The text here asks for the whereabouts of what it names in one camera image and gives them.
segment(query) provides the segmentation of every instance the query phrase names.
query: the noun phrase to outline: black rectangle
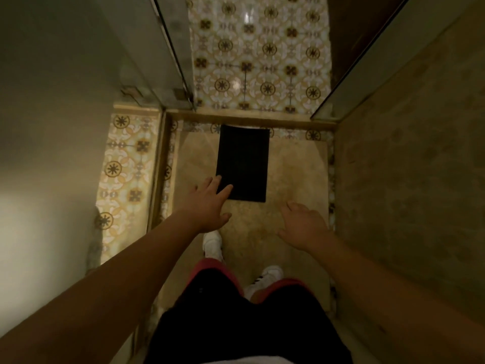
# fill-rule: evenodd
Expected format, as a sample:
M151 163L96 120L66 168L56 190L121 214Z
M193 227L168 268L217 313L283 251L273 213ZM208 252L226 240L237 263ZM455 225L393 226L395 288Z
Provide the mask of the black rectangle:
M221 125L216 175L222 176L218 192L232 184L229 199L266 201L269 129Z

